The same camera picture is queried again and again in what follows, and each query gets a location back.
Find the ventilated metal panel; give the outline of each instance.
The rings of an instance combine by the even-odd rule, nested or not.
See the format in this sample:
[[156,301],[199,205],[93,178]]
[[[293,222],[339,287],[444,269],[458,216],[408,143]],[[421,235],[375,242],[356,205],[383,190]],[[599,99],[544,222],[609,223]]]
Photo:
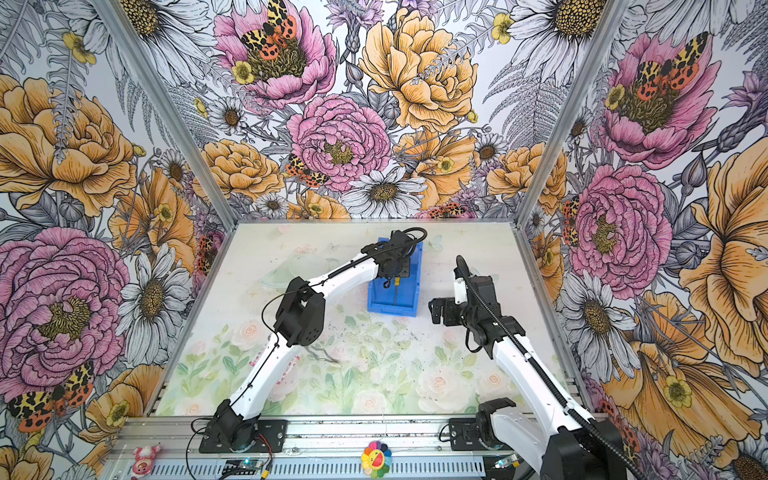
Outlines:
[[[225,460],[190,460],[192,474],[197,480],[217,480],[224,472]],[[253,474],[231,475],[233,480],[261,478],[263,468]],[[276,458],[269,478],[362,478],[359,458]],[[385,478],[477,478],[485,475],[481,457],[394,457]],[[123,480],[131,480],[127,472]],[[143,480],[189,480],[184,460],[158,459],[152,472]]]

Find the white arm segment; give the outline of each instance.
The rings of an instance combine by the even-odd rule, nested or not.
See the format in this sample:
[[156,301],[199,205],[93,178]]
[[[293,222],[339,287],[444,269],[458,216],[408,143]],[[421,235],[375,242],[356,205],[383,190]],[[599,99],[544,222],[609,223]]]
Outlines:
[[[515,385],[518,386],[525,403],[531,407],[538,421],[532,422],[522,415],[520,407],[504,407],[491,414],[491,426],[497,439],[512,447],[536,472],[539,472],[541,471],[541,458],[547,450],[549,437],[558,433],[558,428],[562,426],[568,430],[581,428],[566,411],[573,409],[587,420],[594,417],[563,389],[541,359],[538,358],[533,346],[531,346],[531,341],[521,335],[515,335],[515,338],[528,351],[525,356],[520,353],[520,350],[509,338],[504,338],[494,345],[493,357],[496,364],[507,372]],[[544,380],[533,369],[533,366],[528,362],[529,358],[536,359],[560,394],[568,401],[565,408],[555,399]]]
[[[364,256],[364,253],[358,253],[351,261],[355,261]],[[317,285],[313,287],[313,289],[326,298],[326,305],[328,304],[328,300],[331,300],[333,297],[343,295],[356,286],[368,283],[375,279],[379,274],[379,266],[376,265],[373,258],[369,258],[364,262],[358,263],[353,268],[344,270],[332,279],[326,280],[331,273],[333,272],[309,280],[310,285],[317,285],[325,280],[323,285]]]
[[248,377],[240,385],[240,388],[230,396],[232,410],[236,414],[242,415],[243,420],[252,419],[261,414],[272,387],[285,377],[291,367],[291,361],[297,360],[297,356],[304,350],[301,345],[287,346],[283,337],[280,337],[280,344],[270,355],[270,350],[274,346],[275,334],[272,333],[266,339],[264,348],[251,361],[250,364],[253,368]]
[[[360,253],[353,258],[353,261],[364,256],[364,253]],[[379,266],[376,265],[372,258],[369,258],[327,280],[323,285],[318,284],[327,279],[329,273],[309,280],[309,285],[317,285],[313,289],[325,296],[327,306],[328,300],[343,295],[352,288],[375,279],[378,272]],[[297,356],[304,350],[300,345],[287,346],[286,339],[278,335],[280,344],[270,355],[270,351],[275,345],[275,335],[273,333],[267,339],[264,348],[250,363],[253,368],[248,377],[230,397],[232,410],[236,414],[242,415],[244,420],[252,419],[261,414],[266,398],[269,396],[272,388],[276,383],[285,378],[290,367],[292,367],[291,361],[298,360]],[[246,392],[240,398],[243,390],[246,390]]]

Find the floral wallpaper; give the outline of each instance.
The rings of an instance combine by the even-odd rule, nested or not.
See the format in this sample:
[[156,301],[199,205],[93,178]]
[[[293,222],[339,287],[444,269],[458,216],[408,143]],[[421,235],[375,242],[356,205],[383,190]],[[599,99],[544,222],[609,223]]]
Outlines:
[[238,218],[507,218],[605,0],[122,4]]
[[224,234],[92,9],[9,0],[2,17],[0,472],[92,480]]
[[591,404],[649,478],[768,474],[766,18],[632,2],[523,226]]

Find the mounting plate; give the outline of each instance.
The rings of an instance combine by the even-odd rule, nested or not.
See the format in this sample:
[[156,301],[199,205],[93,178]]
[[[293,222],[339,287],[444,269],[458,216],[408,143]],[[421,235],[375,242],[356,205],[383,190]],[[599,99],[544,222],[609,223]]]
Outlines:
[[[283,451],[283,441],[285,440],[286,427],[288,426],[287,420],[259,420],[257,435],[263,435],[263,437],[269,442],[272,447],[272,453],[280,453]],[[267,453],[269,449],[266,443],[262,442],[257,437],[256,443],[254,443],[249,449],[242,453]],[[217,443],[211,435],[203,435],[203,440],[200,442],[200,453],[232,453],[228,447]]]
[[449,419],[448,430],[451,436],[451,450],[454,452],[469,452],[471,450],[511,450],[502,443],[498,448],[489,448],[480,441],[480,429],[475,419]]

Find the wire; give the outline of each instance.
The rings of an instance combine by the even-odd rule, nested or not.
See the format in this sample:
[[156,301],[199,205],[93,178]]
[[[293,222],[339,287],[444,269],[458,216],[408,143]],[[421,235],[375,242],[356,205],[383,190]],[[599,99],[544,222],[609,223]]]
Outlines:
[[[483,308],[491,314],[491,317],[493,317],[493,320],[505,331],[505,333],[509,336],[509,339],[512,341],[512,343],[515,344],[515,348],[517,348],[520,353],[523,355],[528,353],[528,350],[523,346],[522,343],[520,343],[520,340],[515,338],[514,335],[509,331],[507,326],[501,321],[501,319],[498,318],[498,316],[494,313],[493,309],[482,299],[480,296],[480,292],[477,291],[477,288],[475,285],[469,281],[469,268],[467,267],[467,263],[464,261],[464,257],[461,255],[456,256],[456,268],[458,270],[458,274],[461,278],[464,279],[464,283],[467,286],[467,290],[477,299],[477,301],[480,302],[481,305],[483,305]],[[544,384],[547,386],[551,394],[557,399],[557,401],[560,403],[560,405],[565,408],[568,406],[568,401],[565,399],[565,397],[560,393],[560,390],[554,385],[552,382],[552,379],[549,378],[549,375],[542,369],[541,365],[538,364],[535,358],[530,357],[528,358],[528,363],[531,365],[533,370],[538,374],[538,376],[541,378],[541,380],[544,382]],[[637,480],[647,480],[645,474],[641,472],[641,470],[632,462],[621,450],[619,450],[614,444],[608,441],[608,439],[605,438],[605,436],[600,433],[598,429],[594,427],[587,419],[585,419],[579,412],[577,412],[574,409],[568,409],[567,414],[572,417],[573,420],[576,421],[581,427],[583,427],[589,435],[600,442],[606,449],[610,450],[616,457],[621,460],[622,463],[624,463],[624,466],[627,467],[627,470],[632,472],[632,475],[637,478]]]
[[477,353],[482,350],[482,345],[478,345],[478,348],[474,350],[469,348],[469,329],[467,329],[467,334],[464,336],[464,345],[466,345],[467,350],[469,350],[470,353]]
[[523,472],[523,474],[520,475],[520,478],[518,478],[518,480],[528,480],[530,477],[533,476],[534,473],[536,473],[536,471],[533,469],[533,467],[528,466],[528,470]]
[[448,438],[448,440],[443,440],[443,439],[442,439],[442,433],[443,433],[443,431],[445,431],[445,427],[447,427],[447,426],[449,426],[449,424],[448,424],[448,423],[446,423],[445,425],[443,425],[443,426],[442,426],[442,428],[440,429],[440,433],[439,433],[439,434],[437,434],[437,439],[438,439],[440,442],[450,442],[450,441],[451,441],[451,438],[450,438],[450,437]]
[[194,423],[197,420],[206,420],[211,418],[212,417],[197,417],[196,419],[193,419],[192,422],[190,423],[190,428],[194,433],[190,437],[190,441],[187,442],[187,448],[184,450],[184,461],[187,463],[187,473],[190,474],[190,477],[192,477],[192,480],[197,480],[197,478],[195,478],[194,474],[192,473],[192,468],[190,468],[190,447],[192,446],[192,440],[194,439],[195,435],[198,435],[200,432],[202,432],[207,428],[207,425],[206,425],[204,427],[200,427],[198,430],[195,430]]

